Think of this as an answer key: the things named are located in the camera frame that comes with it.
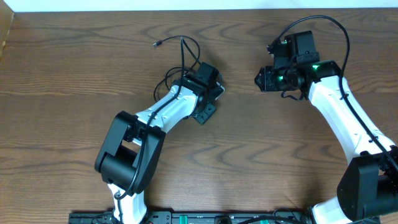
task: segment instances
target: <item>white wall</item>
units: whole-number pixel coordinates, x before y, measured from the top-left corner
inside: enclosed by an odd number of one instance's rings
[[[398,0],[4,0],[14,12],[398,7]]]

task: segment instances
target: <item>wood grain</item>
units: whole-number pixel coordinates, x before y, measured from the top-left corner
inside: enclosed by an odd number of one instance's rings
[[[0,62],[0,223],[66,223],[106,210],[112,197],[93,168],[113,117],[152,105],[164,73],[180,65],[171,35],[189,35],[223,74],[226,94],[204,126],[166,137],[146,202],[201,211],[306,208],[335,195],[346,169],[339,142],[309,102],[260,93],[281,30],[313,14],[340,21],[351,39],[346,77],[357,100],[398,141],[396,9],[20,13]],[[311,29],[323,60],[342,63],[345,40],[323,20]],[[397,215],[383,218],[398,222]]]

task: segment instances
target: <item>camera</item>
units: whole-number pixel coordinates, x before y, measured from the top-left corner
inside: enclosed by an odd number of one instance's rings
[[[312,82],[341,72],[334,61],[320,62],[311,31],[287,35],[267,48],[274,66],[262,67],[255,77],[261,91],[301,90],[307,98]]]

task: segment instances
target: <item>black bracket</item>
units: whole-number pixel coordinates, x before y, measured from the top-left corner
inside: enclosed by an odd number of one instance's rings
[[[101,173],[102,180],[128,189],[137,169],[137,153],[123,146],[123,141],[131,142],[134,138],[142,140],[146,124],[138,121],[136,115],[125,111],[116,115],[105,137],[104,143],[95,160],[95,170]],[[149,127],[141,171],[128,195],[141,193],[152,179],[159,161],[166,133],[159,127]]]
[[[208,119],[216,112],[216,107],[211,103],[208,103],[206,108],[196,116],[194,116],[195,120],[200,124],[205,124]]]
[[[391,147],[389,154],[396,154]],[[397,173],[385,166],[385,155],[366,154],[351,160],[337,188],[343,213],[352,221],[372,218],[398,211]],[[379,175],[379,169],[386,169]]]

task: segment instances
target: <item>wooden table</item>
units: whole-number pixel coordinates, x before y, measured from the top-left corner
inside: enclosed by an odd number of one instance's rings
[[[0,62],[0,223],[66,223],[72,211],[113,207],[93,168],[96,155],[118,112],[154,103],[154,87],[180,65],[180,52],[177,40],[152,44],[179,34],[199,41],[226,94],[204,126],[189,119],[169,132],[146,203],[266,211],[333,197],[347,161],[325,119],[310,102],[261,93],[253,82],[261,66],[272,65],[266,45],[314,14],[347,28],[351,90],[398,141],[396,9],[16,14]],[[335,25],[312,20],[291,32],[305,30],[322,60],[341,65],[346,45]]]

